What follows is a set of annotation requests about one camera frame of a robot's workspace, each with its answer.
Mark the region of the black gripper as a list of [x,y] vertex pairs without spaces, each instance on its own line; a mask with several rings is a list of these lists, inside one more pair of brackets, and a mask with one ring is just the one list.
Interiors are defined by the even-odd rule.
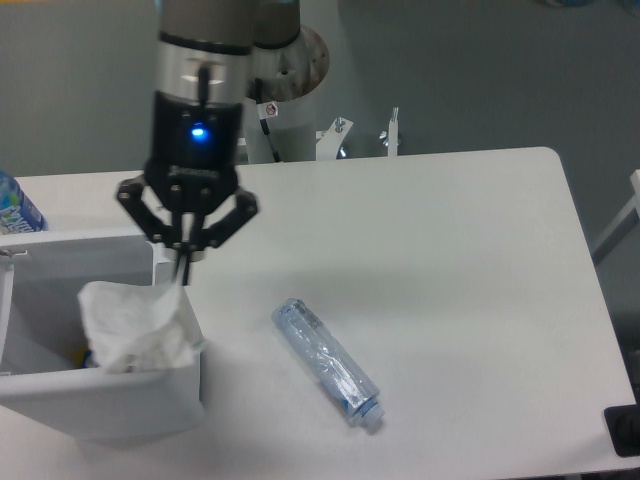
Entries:
[[[116,200],[147,239],[174,252],[173,279],[179,285],[189,284],[197,253],[219,248],[259,212],[257,197],[237,190],[234,157],[242,112],[240,103],[200,104],[157,91],[144,176],[118,185]],[[144,202],[147,184],[170,213],[169,224]],[[203,227],[206,216],[194,215],[185,247],[183,213],[211,213],[232,194],[234,208],[209,227]]]

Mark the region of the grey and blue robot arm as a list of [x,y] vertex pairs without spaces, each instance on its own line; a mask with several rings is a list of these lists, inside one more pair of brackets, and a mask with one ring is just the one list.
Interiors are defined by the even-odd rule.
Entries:
[[164,1],[150,154],[116,198],[147,239],[175,254],[187,285],[192,262],[259,211],[235,170],[255,48],[282,51],[301,31],[297,1]]

